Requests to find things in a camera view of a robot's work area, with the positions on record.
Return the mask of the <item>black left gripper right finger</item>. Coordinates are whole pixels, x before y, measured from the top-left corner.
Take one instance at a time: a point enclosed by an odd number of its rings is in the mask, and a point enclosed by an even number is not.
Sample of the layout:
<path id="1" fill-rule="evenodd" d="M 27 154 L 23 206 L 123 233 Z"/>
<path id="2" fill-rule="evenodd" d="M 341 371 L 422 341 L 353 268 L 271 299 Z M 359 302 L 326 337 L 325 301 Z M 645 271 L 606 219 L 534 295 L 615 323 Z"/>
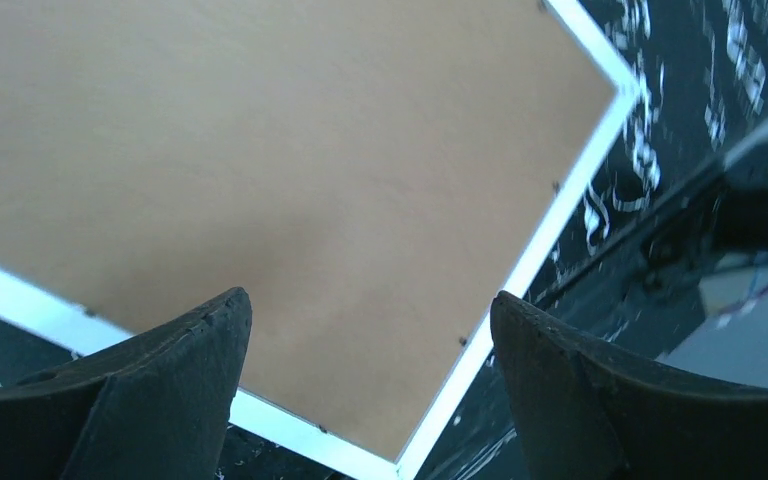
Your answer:
<path id="1" fill-rule="evenodd" d="M 639 356 L 508 293 L 490 327 L 533 479 L 768 479 L 768 389 Z"/>

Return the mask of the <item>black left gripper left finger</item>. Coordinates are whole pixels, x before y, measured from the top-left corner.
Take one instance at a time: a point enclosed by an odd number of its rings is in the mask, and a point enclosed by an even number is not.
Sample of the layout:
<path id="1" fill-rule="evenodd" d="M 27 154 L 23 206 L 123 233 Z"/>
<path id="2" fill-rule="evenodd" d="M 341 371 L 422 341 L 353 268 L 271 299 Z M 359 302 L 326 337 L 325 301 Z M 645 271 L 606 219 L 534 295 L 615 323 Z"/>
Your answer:
<path id="1" fill-rule="evenodd" d="M 210 479 L 252 324 L 234 287 L 97 353 L 0 387 L 0 479 Z"/>

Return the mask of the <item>white picture frame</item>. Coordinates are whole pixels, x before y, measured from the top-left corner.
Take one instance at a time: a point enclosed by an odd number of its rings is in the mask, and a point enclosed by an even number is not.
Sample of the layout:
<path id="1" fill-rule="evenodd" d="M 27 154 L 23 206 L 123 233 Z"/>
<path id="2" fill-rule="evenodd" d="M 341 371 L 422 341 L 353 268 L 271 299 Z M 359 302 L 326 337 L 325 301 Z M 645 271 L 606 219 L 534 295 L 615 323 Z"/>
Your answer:
<path id="1" fill-rule="evenodd" d="M 577 1 L 0 1 L 0 320 L 241 286 L 232 421 L 413 479 L 638 97 Z"/>

